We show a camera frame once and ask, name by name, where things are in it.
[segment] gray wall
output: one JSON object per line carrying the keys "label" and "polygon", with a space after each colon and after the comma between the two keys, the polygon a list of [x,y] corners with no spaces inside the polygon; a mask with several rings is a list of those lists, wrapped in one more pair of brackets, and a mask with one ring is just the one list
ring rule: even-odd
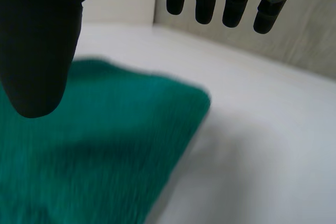
{"label": "gray wall", "polygon": [[336,0],[288,0],[266,35],[253,31],[259,2],[249,0],[234,29],[222,24],[225,0],[217,0],[209,25],[195,21],[195,0],[186,0],[179,16],[166,11],[165,0],[156,0],[155,22],[336,79]]}

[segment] white wall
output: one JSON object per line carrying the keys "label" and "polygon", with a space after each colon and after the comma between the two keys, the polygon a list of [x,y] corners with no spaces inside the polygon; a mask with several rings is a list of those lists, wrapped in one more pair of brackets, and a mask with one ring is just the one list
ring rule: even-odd
{"label": "white wall", "polygon": [[179,16],[167,13],[165,0],[157,0],[155,21],[336,79],[336,0],[288,0],[267,35],[253,30],[259,3],[249,0],[234,29],[222,24],[225,0],[216,1],[213,20],[206,26],[194,18],[195,0],[185,0]]}
{"label": "white wall", "polygon": [[86,0],[83,22],[152,24],[155,0]]}

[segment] green cloth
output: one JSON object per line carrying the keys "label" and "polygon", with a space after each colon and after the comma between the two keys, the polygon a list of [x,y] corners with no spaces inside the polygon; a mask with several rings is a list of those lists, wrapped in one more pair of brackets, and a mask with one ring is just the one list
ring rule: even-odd
{"label": "green cloth", "polygon": [[143,224],[209,109],[205,92],[103,61],[25,119],[0,88],[1,224]]}

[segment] white table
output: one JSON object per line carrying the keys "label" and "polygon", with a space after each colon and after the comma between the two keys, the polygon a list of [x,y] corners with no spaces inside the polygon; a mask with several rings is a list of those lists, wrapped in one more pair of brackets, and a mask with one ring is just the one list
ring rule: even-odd
{"label": "white table", "polygon": [[77,54],[212,94],[148,223],[336,223],[336,83],[163,28],[84,25]]}

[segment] green towel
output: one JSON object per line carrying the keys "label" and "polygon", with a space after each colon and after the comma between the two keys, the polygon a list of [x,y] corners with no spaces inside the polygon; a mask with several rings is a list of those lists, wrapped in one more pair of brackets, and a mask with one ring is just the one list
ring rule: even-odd
{"label": "green towel", "polygon": [[0,88],[1,224],[143,224],[209,109],[205,92],[103,61],[25,119]]}

